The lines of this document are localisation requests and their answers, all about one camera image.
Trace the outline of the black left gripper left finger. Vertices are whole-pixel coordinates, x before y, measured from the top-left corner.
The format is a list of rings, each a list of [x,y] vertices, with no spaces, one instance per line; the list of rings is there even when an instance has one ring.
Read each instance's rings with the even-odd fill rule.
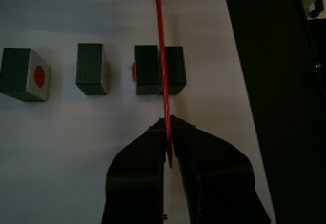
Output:
[[[105,175],[100,224],[162,224],[164,120],[120,150]]]

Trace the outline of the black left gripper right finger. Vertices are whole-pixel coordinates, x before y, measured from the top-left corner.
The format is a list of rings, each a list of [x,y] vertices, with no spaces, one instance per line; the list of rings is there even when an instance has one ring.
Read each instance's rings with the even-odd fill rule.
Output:
[[[174,116],[170,127],[189,224],[269,224],[247,156]]]

